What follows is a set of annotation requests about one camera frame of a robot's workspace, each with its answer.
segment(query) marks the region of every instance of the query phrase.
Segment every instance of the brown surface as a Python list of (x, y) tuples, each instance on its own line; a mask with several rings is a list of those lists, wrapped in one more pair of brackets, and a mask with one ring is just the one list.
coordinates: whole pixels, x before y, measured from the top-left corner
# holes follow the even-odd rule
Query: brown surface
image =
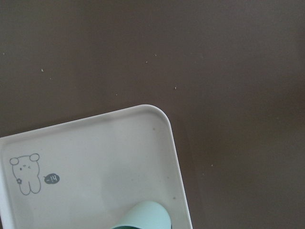
[(304, 1), (0, 4), (0, 136), (153, 104), (194, 229), (304, 228)]

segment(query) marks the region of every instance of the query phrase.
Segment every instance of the cartoon bear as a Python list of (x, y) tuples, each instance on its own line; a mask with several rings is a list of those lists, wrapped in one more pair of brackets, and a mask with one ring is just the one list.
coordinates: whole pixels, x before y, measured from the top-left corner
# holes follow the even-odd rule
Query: cartoon bear
[(20, 156), (10, 159), (13, 174), (22, 194), (38, 193), (41, 189), (39, 174), (39, 155)]

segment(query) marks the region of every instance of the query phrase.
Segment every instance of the plastic tray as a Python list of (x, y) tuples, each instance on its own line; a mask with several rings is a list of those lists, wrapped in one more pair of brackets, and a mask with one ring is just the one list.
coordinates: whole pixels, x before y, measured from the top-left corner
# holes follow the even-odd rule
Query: plastic tray
[(0, 138), (4, 229), (109, 229), (136, 203), (191, 229), (166, 115), (139, 105)]

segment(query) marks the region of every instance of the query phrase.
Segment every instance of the cup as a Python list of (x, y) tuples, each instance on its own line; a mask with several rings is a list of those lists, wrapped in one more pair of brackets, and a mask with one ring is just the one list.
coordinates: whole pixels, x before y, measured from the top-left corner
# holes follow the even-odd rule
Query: cup
[(159, 203), (143, 201), (130, 209), (112, 229), (171, 229), (171, 219)]

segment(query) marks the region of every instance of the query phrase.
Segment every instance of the light blue cup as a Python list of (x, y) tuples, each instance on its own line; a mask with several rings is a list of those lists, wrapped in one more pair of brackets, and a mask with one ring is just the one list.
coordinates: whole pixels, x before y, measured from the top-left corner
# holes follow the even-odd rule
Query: light blue cup
[(171, 229), (166, 209), (157, 202), (138, 203), (112, 229)]

